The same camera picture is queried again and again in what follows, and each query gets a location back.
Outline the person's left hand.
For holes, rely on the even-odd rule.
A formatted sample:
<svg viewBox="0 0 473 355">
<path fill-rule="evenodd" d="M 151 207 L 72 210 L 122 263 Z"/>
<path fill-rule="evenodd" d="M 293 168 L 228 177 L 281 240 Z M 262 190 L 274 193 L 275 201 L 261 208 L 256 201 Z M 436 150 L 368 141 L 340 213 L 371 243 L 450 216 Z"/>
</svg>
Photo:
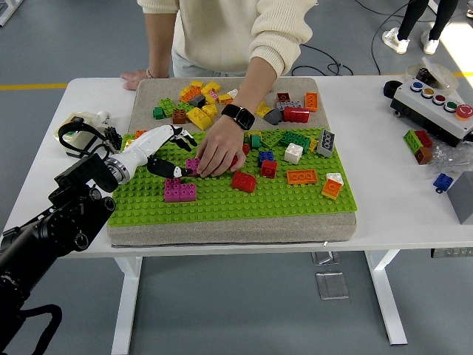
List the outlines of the person's left hand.
<svg viewBox="0 0 473 355">
<path fill-rule="evenodd" d="M 197 174 L 216 177 L 230 170 L 240 170 L 246 161 L 242 150 L 244 131 L 227 115 L 209 129 L 197 150 L 200 164 Z"/>
</svg>

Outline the person's right hand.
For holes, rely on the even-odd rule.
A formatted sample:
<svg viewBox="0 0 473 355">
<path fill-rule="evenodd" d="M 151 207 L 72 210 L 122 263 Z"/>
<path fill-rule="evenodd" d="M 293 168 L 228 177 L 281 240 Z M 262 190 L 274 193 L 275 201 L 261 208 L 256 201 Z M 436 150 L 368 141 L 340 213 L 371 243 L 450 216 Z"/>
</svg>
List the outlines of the person's right hand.
<svg viewBox="0 0 473 355">
<path fill-rule="evenodd" d="M 136 90 L 142 80 L 148 79 L 145 70 L 135 70 L 133 72 L 122 72 L 120 77 L 125 81 L 123 88 L 126 90 Z"/>
</svg>

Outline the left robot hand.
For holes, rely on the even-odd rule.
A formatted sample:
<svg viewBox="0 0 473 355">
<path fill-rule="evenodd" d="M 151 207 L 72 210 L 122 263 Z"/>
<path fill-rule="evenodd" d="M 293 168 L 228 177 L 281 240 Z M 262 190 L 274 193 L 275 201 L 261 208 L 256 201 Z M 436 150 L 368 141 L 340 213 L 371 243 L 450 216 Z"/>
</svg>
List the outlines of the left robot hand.
<svg viewBox="0 0 473 355">
<path fill-rule="evenodd" d="M 153 158 L 168 141 L 180 148 L 191 151 L 197 142 L 181 126 L 163 125 L 143 133 L 121 153 L 111 155 L 105 160 L 111 173 L 119 184 L 128 183 L 135 175 L 139 166 L 146 166 L 148 171 L 163 178 L 181 178 L 193 174 L 192 169 L 182 168 L 160 158 Z"/>
</svg>

